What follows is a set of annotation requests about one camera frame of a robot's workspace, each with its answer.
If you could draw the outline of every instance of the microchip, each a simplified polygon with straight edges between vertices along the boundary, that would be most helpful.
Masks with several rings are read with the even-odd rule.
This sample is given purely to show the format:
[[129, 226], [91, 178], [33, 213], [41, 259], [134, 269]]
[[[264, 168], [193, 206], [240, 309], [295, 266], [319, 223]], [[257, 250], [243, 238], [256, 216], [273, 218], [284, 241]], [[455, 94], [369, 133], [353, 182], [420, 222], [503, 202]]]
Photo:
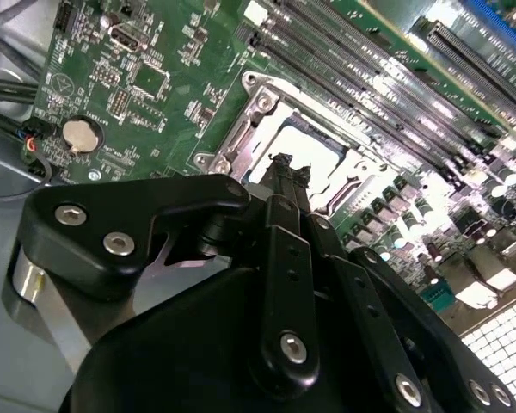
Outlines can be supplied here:
[[208, 31], [203, 28], [198, 28], [195, 31], [193, 38], [201, 43], [206, 43], [208, 41]]
[[200, 111], [200, 118], [206, 122], [206, 124], [208, 124], [212, 118], [214, 117], [214, 115], [216, 114], [216, 112], [214, 112], [212, 109], [209, 109], [209, 108], [204, 108]]
[[168, 74], [148, 65], [141, 65], [134, 77], [134, 86], [148, 97], [158, 98], [168, 82]]

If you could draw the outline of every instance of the black cable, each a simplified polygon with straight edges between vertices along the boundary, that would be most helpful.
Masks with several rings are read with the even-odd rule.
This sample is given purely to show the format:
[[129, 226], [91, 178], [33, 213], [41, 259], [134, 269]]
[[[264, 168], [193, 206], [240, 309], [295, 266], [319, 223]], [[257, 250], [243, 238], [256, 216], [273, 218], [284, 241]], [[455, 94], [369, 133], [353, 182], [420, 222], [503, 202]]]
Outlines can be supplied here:
[[8, 7], [6, 10], [0, 11], [0, 26], [3, 26], [10, 20], [15, 19], [19, 14], [35, 3], [36, 0], [20, 0], [13, 6]]
[[3, 54], [11, 63], [17, 66], [19, 69], [27, 73], [30, 77], [35, 80], [40, 79], [40, 71], [36, 64], [31, 62], [27, 57], [16, 51], [15, 48], [10, 46], [4, 40], [0, 39], [0, 53]]
[[34, 191], [37, 191], [45, 187], [45, 185], [47, 185], [47, 183], [51, 181], [53, 175], [52, 166], [50, 165], [43, 153], [36, 151], [33, 152], [33, 154], [44, 167], [44, 171], [46, 172], [44, 178], [42, 178], [38, 185], [36, 185], [33, 188], [30, 188], [28, 191], [13, 195], [0, 195], [0, 203], [13, 202], [15, 200], [23, 200], [27, 198], [30, 194], [32, 194]]
[[3, 114], [0, 114], [0, 128], [3, 129], [5, 132], [17, 134], [17, 130], [21, 124], [15, 120], [12, 120]]
[[7, 90], [11, 92], [26, 93], [35, 95], [38, 91], [38, 84], [14, 82], [10, 80], [0, 79], [0, 90]]
[[34, 95], [22, 95], [15, 92], [0, 91], [0, 101], [32, 105], [34, 103]]
[[15, 133], [4, 131], [1, 127], [0, 127], [0, 135], [4, 136], [5, 138], [11, 139], [17, 143], [22, 143], [19, 136], [17, 136]]

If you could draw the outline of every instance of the dimm slot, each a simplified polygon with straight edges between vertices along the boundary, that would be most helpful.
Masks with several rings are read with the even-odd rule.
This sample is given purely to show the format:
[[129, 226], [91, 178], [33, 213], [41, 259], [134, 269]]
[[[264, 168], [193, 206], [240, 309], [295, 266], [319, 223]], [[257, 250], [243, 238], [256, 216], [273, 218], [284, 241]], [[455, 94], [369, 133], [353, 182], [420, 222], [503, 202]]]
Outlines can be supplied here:
[[448, 46], [458, 52], [471, 66], [480, 71], [503, 94], [516, 102], [516, 88], [508, 82], [500, 73], [493, 69], [471, 47], [460, 40], [449, 28], [441, 22], [435, 22], [432, 33], [436, 33]]
[[[281, 39], [283, 39], [283, 37], [285, 36], [285, 38], [291, 39], [293, 42], [298, 43], [300, 46], [304, 47], [307, 50], [307, 52], [316, 56], [324, 64], [330, 66], [331, 68], [333, 68], [333, 70], [337, 71], [340, 74], [340, 76], [345, 77], [348, 82], [350, 81], [348, 76], [350, 76], [350, 77], [355, 76], [354, 73], [347, 70], [347, 63], [349, 63], [349, 62], [352, 62], [352, 64], [354, 66], [356, 66], [359, 71], [362, 71], [363, 73], [367, 74], [369, 77], [374, 77], [378, 74], [369, 65], [358, 63], [358, 61], [352, 60], [352, 56], [350, 56], [348, 53], [346, 53], [346, 51], [341, 50], [341, 48], [338, 45], [336, 45], [333, 41], [327, 39], [322, 33], [320, 33], [318, 30], [316, 30], [312, 26], [310, 26], [310, 25], [303, 25], [303, 26], [309, 33], [314, 34], [314, 36], [317, 37], [322, 43], [324, 43], [331, 50], [333, 50], [335, 55], [337, 55], [341, 58], [340, 61], [341, 61], [341, 63], [343, 63], [343, 65], [337, 65], [336, 67], [343, 68], [343, 72], [341, 72], [340, 69], [335, 69], [333, 67], [333, 65], [330, 64], [330, 61], [334, 56], [327, 54], [321, 47], [315, 47], [316, 46], [315, 43], [313, 43], [308, 37], [297, 35], [295, 33], [295, 31], [292, 30], [291, 27], [289, 27], [289, 23], [286, 20], [279, 19], [276, 22], [275, 27], [278, 28], [281, 32], [281, 33], [277, 33], [276, 35], [278, 35]], [[353, 81], [353, 82], [354, 82], [355, 86], [360, 89], [372, 89], [372, 87], [368, 83], [361, 81], [360, 78], [357, 78], [357, 83], [355, 81]], [[417, 104], [413, 103], [410, 99], [408, 99], [408, 94], [402, 93], [400, 90], [394, 90], [394, 88], [391, 88], [390, 86], [387, 86], [387, 87], [390, 89], [390, 91], [395, 96], [398, 96], [401, 99], [404, 107], [412, 108], [414, 112], [424, 116], [425, 118], [430, 119], [430, 116], [429, 116], [429, 114], [426, 113], [426, 111], [422, 110], [422, 108], [420, 106], [418, 106]], [[376, 101], [379, 102], [379, 104], [381, 105], [381, 109], [383, 109], [387, 113], [391, 112], [392, 117], [403, 120], [403, 118], [401, 116], [401, 113], [403, 112], [403, 110], [401, 108], [398, 108], [397, 106], [395, 106], [389, 99], [378, 94], [376, 91], [374, 91], [374, 93], [376, 94], [376, 96], [375, 96]], [[404, 119], [404, 122], [408, 123], [411, 126], [411, 128], [414, 129], [414, 131], [412, 131], [412, 132], [415, 135], [422, 137], [423, 140], [424, 139], [428, 140], [428, 142], [431, 145], [435, 145], [436, 147], [438, 147], [441, 151], [443, 151], [445, 153], [446, 157], [452, 157], [452, 158], [454, 158], [454, 160], [457, 163], [460, 163], [462, 165], [466, 165], [469, 162], [467, 159], [465, 159], [464, 157], [462, 157], [460, 155], [460, 153], [458, 152], [458, 150], [456, 148], [453, 148], [449, 143], [446, 143], [443, 137], [440, 137], [439, 135], [435, 135], [435, 138], [432, 136], [428, 136], [428, 134], [430, 133], [429, 130], [425, 133], [419, 132], [420, 130], [427, 129], [420, 122], [412, 120], [408, 116]], [[433, 123], [438, 129], [445, 131], [445, 133], [447, 135], [449, 135], [451, 138], [453, 138], [454, 140], [462, 141], [462, 139], [459, 136], [453, 135], [453, 133], [451, 131], [447, 130], [447, 128], [445, 126], [438, 124], [438, 122], [436, 122], [436, 121], [433, 121]]]
[[486, 77], [468, 65], [466, 61], [454, 52], [439, 36], [435, 34], [428, 36], [427, 41], [438, 52], [455, 64], [470, 84], [480, 89], [484, 95], [492, 96], [500, 109], [511, 114], [512, 117], [516, 119], [516, 102], [513, 99], [509, 99], [508, 96], [502, 94]]
[[[327, 4], [321, 2], [321, 0], [309, 0], [308, 3], [314, 7], [316, 7], [320, 12], [326, 15], [330, 20], [339, 25], [345, 32], [350, 34], [354, 39], [356, 39], [363, 46], [373, 50], [378, 56], [382, 59], [388, 60], [390, 59], [390, 54], [383, 50], [381, 47], [377, 46], [373, 41], [367, 38], [366, 35], [362, 34], [357, 28], [352, 26], [350, 22], [347, 22], [344, 18], [338, 15], [336, 11], [332, 10]], [[352, 42], [348, 41], [343, 34], [333, 31], [332, 28], [328, 27], [324, 22], [321, 22], [321, 19], [317, 19], [316, 15], [311, 11], [310, 6], [305, 6], [300, 2], [289, 2], [286, 3], [283, 10], [286, 12], [290, 10], [289, 13], [292, 14], [292, 17], [297, 22], [305, 22], [309, 27], [313, 27], [316, 31], [321, 30], [323, 35], [331, 41], [331, 44], [336, 44], [341, 50], [344, 50], [348, 54], [351, 54], [352, 57], [362, 62], [364, 65], [368, 65], [373, 70], [378, 72], [386, 73], [386, 70], [382, 65], [376, 62], [373, 59], [369, 59], [364, 56], [364, 53], [360, 50], [356, 50], [357, 46]], [[415, 82], [420, 84], [425, 90], [426, 93], [432, 94], [434, 93], [436, 96], [439, 96], [439, 93], [422, 82], [415, 74], [413, 74], [407, 67], [404, 65], [397, 66], [397, 69], [411, 82]], [[416, 105], [421, 105], [421, 97], [418, 96], [412, 88], [407, 86], [405, 83], [397, 83], [396, 84], [397, 91], [401, 95], [405, 95], [408, 99], [415, 102]], [[473, 120], [469, 118], [467, 114], [465, 114], [461, 109], [457, 108], [453, 103], [446, 100], [443, 96], [440, 97], [438, 104], [442, 106], [449, 107], [451, 112], [455, 117], [459, 118], [463, 123], [467, 123], [471, 129], [476, 129], [476, 124]], [[438, 121], [439, 124], [443, 125], [447, 130], [447, 136], [450, 139], [454, 139], [457, 142], [460, 142], [462, 145], [467, 146], [473, 153], [479, 155], [483, 153], [483, 147], [478, 144], [474, 139], [467, 135], [463, 135], [461, 132], [457, 131], [452, 123], [440, 116], [438, 112], [432, 110], [431, 108], [427, 108], [426, 112], [429, 114], [428, 117], [434, 118]]]
[[272, 59], [278, 60], [287, 69], [292, 70], [307, 82], [315, 84], [325, 91], [325, 94], [330, 96], [334, 102], [338, 102], [342, 106], [354, 109], [355, 114], [358, 115], [371, 129], [378, 131], [381, 135], [386, 137], [393, 145], [402, 148], [416, 156], [423, 163], [430, 165], [434, 170], [438, 171], [443, 177], [447, 177], [446, 166], [443, 162], [435, 157], [433, 154], [424, 150], [407, 136], [397, 131], [394, 127], [380, 120], [373, 112], [365, 108], [361, 103], [355, 101], [349, 95], [343, 95], [337, 88], [333, 88], [329, 82], [309, 73], [305, 68], [300, 66], [300, 63], [295, 61], [285, 50], [279, 47], [279, 44], [272, 44], [269, 41], [261, 41], [255, 45], [255, 48], [269, 55]]
[[[285, 24], [276, 24], [273, 28], [270, 29], [270, 33], [273, 34], [275, 38], [278, 38], [289, 44], [288, 48], [291, 50], [297, 50], [297, 47], [302, 48], [304, 52], [309, 54], [310, 58], [317, 59], [319, 62], [321, 62], [323, 69], [332, 71], [335, 74], [335, 78], [337, 80], [337, 82], [334, 82], [333, 86], [340, 88], [341, 85], [339, 83], [340, 81], [343, 81], [344, 83], [352, 85], [354, 93], [359, 93], [360, 91], [366, 92], [371, 89], [371, 86], [368, 83], [365, 83], [365, 81], [359, 77], [355, 77], [351, 71], [348, 71], [347, 68], [343, 67], [342, 65], [333, 67], [331, 64], [331, 55], [327, 54], [321, 47], [316, 47], [316, 45], [310, 41], [309, 38], [296, 35]], [[389, 101], [389, 99], [385, 98], [384, 96], [378, 95], [376, 90], [374, 93], [375, 96], [372, 96], [371, 100], [375, 103], [375, 105], [378, 106], [389, 118], [391, 118], [393, 123], [403, 126], [404, 130], [413, 133], [417, 138], [419, 138], [425, 144], [425, 149], [439, 152], [440, 157], [451, 159], [453, 162], [459, 165], [465, 166], [469, 162], [453, 148], [448, 148], [446, 145], [442, 145], [437, 139], [432, 139], [425, 135], [425, 133], [421, 131], [424, 126], [416, 125], [416, 122], [410, 120], [409, 117], [403, 118], [401, 114], [402, 110], [400, 108], [397, 108], [392, 102]]]

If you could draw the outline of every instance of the motherboard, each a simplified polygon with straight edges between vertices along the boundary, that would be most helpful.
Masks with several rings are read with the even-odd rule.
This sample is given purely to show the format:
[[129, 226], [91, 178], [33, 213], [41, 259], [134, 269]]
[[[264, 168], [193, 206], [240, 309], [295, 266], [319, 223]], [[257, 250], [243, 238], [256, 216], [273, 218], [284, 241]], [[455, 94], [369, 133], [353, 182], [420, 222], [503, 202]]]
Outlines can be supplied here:
[[516, 25], [491, 6], [62, 0], [41, 146], [68, 183], [259, 182], [290, 154], [344, 245], [429, 297], [450, 257], [516, 248]]

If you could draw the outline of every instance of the capacitor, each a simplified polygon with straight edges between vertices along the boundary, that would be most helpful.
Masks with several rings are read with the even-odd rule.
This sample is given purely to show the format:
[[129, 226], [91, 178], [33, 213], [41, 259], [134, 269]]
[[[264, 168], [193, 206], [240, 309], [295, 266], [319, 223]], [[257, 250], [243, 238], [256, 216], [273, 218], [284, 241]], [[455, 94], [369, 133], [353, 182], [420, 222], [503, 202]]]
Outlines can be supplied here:
[[107, 30], [120, 23], [119, 17], [114, 13], [105, 13], [100, 16], [100, 27]]
[[386, 246], [385, 246], [385, 245], [382, 245], [382, 244], [380, 244], [380, 245], [376, 245], [376, 246], [374, 247], [374, 250], [375, 250], [375, 252], [376, 252], [377, 254], [379, 254], [379, 255], [380, 255], [380, 257], [381, 257], [384, 261], [388, 261], [388, 260], [392, 257], [391, 253], [388, 251], [388, 248], [386, 248]]
[[405, 246], [407, 241], [403, 237], [402, 233], [397, 229], [396, 226], [393, 226], [390, 230], [390, 241], [394, 248], [401, 249]]
[[422, 268], [424, 271], [424, 278], [427, 279], [428, 284], [430, 284], [431, 286], [435, 286], [439, 283], [439, 275], [438, 273], [436, 273], [435, 269], [433, 269], [429, 265], [425, 265]]
[[489, 222], [482, 227], [482, 231], [488, 238], [494, 237], [497, 233], [497, 230]]
[[476, 245], [482, 245], [483, 243], [485, 243], [485, 237], [483, 236], [483, 233], [481, 231], [474, 232], [470, 235], [470, 238], [474, 240]]
[[89, 153], [103, 144], [103, 130], [88, 116], [76, 115], [69, 118], [62, 128], [65, 143], [75, 153]]
[[403, 222], [408, 227], [409, 232], [417, 237], [422, 233], [422, 225], [416, 220], [415, 216], [412, 213], [406, 213], [403, 215]]
[[487, 180], [483, 185], [491, 196], [499, 198], [507, 192], [507, 187], [494, 178]]
[[489, 204], [491, 209], [507, 221], [516, 220], [516, 204], [508, 198], [499, 198]]
[[415, 205], [426, 222], [433, 222], [436, 219], [436, 212], [425, 200], [418, 200]]
[[434, 243], [427, 243], [427, 251], [434, 262], [440, 262], [443, 259], [439, 248]]
[[516, 172], [510, 170], [509, 168], [501, 168], [499, 172], [497, 172], [497, 176], [507, 185], [511, 187], [512, 185], [516, 185]]

